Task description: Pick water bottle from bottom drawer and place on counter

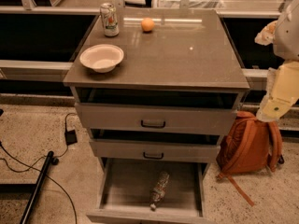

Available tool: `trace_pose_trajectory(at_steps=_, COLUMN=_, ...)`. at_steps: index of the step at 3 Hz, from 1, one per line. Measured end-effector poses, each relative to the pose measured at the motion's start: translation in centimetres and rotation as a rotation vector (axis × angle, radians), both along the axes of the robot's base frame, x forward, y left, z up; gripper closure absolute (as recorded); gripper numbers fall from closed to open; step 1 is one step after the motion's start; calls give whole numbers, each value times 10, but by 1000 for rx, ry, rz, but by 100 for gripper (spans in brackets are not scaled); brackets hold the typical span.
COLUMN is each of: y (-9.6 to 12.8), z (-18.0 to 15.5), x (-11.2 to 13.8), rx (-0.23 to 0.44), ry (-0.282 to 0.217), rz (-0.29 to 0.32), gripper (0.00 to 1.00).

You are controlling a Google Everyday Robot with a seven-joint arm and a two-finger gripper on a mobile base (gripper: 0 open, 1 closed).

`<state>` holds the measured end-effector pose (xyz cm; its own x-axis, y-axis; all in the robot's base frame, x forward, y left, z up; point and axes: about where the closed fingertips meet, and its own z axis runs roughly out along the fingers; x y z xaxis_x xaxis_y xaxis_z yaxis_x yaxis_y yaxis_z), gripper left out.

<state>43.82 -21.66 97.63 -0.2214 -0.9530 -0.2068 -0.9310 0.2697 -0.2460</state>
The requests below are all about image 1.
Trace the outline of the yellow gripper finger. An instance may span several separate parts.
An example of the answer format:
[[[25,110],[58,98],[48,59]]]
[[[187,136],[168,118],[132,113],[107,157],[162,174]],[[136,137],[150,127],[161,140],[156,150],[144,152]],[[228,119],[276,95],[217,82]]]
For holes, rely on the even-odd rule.
[[[268,46],[274,41],[274,33],[276,29],[277,21],[271,21],[268,23],[260,33],[256,35],[254,41],[263,46]]]

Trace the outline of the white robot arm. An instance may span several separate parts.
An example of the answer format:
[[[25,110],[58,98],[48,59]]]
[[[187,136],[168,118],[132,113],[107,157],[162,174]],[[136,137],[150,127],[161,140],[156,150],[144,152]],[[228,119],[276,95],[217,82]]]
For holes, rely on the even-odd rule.
[[[272,44],[274,54],[284,60],[277,69],[268,69],[266,95],[256,113],[260,121],[279,120],[299,100],[299,0],[292,0],[254,41]]]

